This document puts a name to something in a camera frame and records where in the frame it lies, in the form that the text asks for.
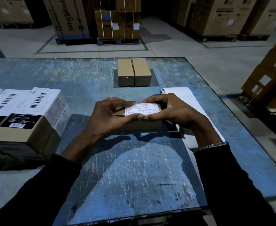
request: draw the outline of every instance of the black sleeve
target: black sleeve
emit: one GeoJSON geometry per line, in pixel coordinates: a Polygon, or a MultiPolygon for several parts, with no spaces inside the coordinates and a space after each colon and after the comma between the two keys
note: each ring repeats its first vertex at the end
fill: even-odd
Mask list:
{"type": "Polygon", "coordinates": [[[276,213],[241,169],[228,145],[195,154],[217,225],[276,225],[276,213]]]}
{"type": "Polygon", "coordinates": [[[52,225],[81,169],[53,155],[0,209],[0,225],[52,225]]]}

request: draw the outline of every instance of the warehouse floor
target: warehouse floor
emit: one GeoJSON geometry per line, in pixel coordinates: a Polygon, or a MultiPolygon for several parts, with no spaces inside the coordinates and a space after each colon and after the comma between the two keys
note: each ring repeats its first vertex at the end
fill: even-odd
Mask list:
{"type": "MultiPolygon", "coordinates": [[[[253,69],[275,45],[276,31],[267,41],[198,43],[158,18],[144,18],[141,23],[140,45],[57,45],[49,26],[0,29],[0,50],[6,58],[185,57],[276,161],[276,135],[228,97],[241,92],[253,69]]],[[[276,201],[271,204],[276,211],[276,201]]],[[[207,220],[215,225],[210,216],[207,220]]]]}

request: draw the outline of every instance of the table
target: table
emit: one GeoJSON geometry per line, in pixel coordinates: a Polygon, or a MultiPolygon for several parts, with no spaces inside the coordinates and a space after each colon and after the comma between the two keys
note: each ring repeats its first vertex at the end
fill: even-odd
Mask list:
{"type": "MultiPolygon", "coordinates": [[[[61,89],[72,117],[57,153],[87,123],[95,102],[125,100],[187,86],[265,198],[276,198],[276,164],[185,58],[147,58],[159,86],[116,87],[116,58],[0,59],[0,88],[61,89]]],[[[39,169],[0,171],[0,207],[39,169]]],[[[100,142],[85,160],[54,225],[135,218],[206,207],[201,183],[178,133],[120,133],[100,142]]]]}

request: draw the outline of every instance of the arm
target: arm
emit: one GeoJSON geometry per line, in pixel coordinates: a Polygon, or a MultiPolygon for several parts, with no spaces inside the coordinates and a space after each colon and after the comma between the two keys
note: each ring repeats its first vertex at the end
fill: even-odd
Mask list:
{"type": "MultiPolygon", "coordinates": [[[[153,95],[141,103],[164,102],[167,108],[147,115],[144,121],[170,120],[190,128],[199,147],[222,142],[211,122],[173,93],[153,95]]],[[[218,225],[276,225],[276,214],[241,169],[230,147],[194,153],[209,208],[218,225]]]]}
{"type": "Polygon", "coordinates": [[[111,132],[144,117],[141,114],[114,116],[112,109],[133,104],[135,102],[116,97],[97,102],[84,131],[61,156],[53,155],[50,162],[0,209],[0,225],[52,225],[80,174],[81,162],[93,146],[111,132]]]}

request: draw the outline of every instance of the barcode label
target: barcode label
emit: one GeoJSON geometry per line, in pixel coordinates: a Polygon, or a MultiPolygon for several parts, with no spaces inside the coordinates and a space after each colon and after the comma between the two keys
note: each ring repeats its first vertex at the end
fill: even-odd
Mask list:
{"type": "Polygon", "coordinates": [[[35,99],[35,101],[32,103],[30,108],[36,108],[40,102],[43,100],[43,98],[46,96],[47,93],[40,93],[40,95],[35,99]]]}
{"type": "Polygon", "coordinates": [[[7,103],[10,102],[10,100],[11,100],[12,98],[14,98],[16,95],[17,95],[17,94],[12,93],[12,94],[10,94],[7,98],[5,98],[5,100],[3,100],[3,101],[1,102],[1,104],[0,104],[0,109],[3,109],[4,106],[6,106],[7,103]]]}
{"type": "Polygon", "coordinates": [[[25,124],[11,123],[10,128],[23,128],[25,124]]]}

